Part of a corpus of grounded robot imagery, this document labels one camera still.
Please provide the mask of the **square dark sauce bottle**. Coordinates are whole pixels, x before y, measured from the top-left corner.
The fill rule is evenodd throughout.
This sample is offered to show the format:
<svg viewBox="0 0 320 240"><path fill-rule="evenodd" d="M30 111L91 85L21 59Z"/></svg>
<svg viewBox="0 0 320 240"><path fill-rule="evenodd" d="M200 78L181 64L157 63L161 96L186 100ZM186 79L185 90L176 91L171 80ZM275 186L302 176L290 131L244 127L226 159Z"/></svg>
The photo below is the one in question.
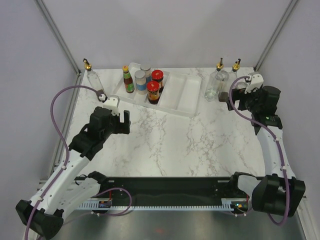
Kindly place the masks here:
<svg viewBox="0 0 320 240"><path fill-rule="evenodd" d="M228 73L228 79L222 82L222 87L218 94L218 101L225 103L229 99L229 91L232 83L238 78L238 70L240 69L241 59L239 58L232 66L232 70Z"/></svg>

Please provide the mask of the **green label sauce bottle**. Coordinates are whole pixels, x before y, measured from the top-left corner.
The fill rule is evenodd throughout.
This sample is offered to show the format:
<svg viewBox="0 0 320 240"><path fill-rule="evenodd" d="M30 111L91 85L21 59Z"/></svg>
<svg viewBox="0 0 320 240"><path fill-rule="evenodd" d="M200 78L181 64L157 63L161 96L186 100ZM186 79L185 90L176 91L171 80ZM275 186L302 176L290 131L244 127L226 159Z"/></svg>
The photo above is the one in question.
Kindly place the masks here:
<svg viewBox="0 0 320 240"><path fill-rule="evenodd" d="M129 67L127 65L124 65L122 67L122 71L123 71L123 83L124 83L125 90L127 93L131 94L135 90L135 85L134 85L132 76L130 74Z"/></svg>

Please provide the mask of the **blue label spice jar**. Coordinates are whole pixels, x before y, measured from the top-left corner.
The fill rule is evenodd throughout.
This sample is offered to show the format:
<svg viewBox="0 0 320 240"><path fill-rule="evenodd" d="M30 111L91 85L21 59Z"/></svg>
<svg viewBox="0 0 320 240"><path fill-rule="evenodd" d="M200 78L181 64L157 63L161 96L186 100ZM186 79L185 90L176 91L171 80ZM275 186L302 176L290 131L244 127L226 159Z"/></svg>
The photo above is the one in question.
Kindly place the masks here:
<svg viewBox="0 0 320 240"><path fill-rule="evenodd" d="M147 93L147 80L146 74L143 70L137 70L134 74L136 89L140 95Z"/></svg>

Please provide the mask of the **red lid sauce jar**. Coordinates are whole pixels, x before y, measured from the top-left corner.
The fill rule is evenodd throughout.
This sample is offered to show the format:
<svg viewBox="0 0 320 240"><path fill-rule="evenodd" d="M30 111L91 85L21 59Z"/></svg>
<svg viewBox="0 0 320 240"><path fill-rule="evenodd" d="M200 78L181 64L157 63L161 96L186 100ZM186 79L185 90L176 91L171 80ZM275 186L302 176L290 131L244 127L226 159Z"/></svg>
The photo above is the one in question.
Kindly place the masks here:
<svg viewBox="0 0 320 240"><path fill-rule="evenodd" d="M159 102L160 99L160 85L157 81L150 81L146 85L147 88L147 95L148 95L148 101L155 105Z"/></svg>

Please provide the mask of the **blue label seasoning jar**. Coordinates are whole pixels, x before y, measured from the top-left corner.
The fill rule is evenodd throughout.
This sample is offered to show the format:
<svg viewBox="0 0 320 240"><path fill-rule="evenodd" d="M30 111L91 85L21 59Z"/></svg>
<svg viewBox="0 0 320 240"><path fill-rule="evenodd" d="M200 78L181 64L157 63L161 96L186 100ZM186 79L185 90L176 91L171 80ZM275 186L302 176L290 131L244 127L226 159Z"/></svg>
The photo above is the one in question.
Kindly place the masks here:
<svg viewBox="0 0 320 240"><path fill-rule="evenodd" d="M152 70L151 66L147 63L141 64L140 69L145 73L146 82L149 83L152 80Z"/></svg>

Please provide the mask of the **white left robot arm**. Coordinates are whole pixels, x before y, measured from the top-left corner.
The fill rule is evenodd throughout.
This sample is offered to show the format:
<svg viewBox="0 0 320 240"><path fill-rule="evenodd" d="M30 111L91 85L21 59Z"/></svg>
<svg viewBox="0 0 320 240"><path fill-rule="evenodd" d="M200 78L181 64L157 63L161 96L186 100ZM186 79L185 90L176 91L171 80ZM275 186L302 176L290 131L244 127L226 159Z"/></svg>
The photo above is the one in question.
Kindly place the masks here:
<svg viewBox="0 0 320 240"><path fill-rule="evenodd" d="M46 240L59 232L64 220L62 212L58 210L58 201L77 174L103 148L110 135L129 134L130 112L125 110L123 115L124 121L121 122L118 113L96 107L89 123L83 126L67 147L65 161L32 199L21 199L17 203L15 209L27 232L33 230Z"/></svg>

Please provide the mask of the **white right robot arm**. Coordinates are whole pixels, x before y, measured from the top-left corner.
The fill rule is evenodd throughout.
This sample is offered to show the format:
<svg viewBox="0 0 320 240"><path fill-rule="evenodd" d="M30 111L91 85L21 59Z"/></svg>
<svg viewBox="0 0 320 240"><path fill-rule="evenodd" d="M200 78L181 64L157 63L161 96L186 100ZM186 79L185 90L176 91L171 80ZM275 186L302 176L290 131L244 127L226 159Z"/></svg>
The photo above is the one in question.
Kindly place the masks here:
<svg viewBox="0 0 320 240"><path fill-rule="evenodd" d="M273 86L262 86L247 93L245 88L229 92L227 106L237 114L247 110L262 149L265 177L259 180L248 173L236 172L236 180L228 184L234 197L246 193L257 212L292 217L306 191L304 181L293 173L283 143L283 125L276 115L281 91Z"/></svg>

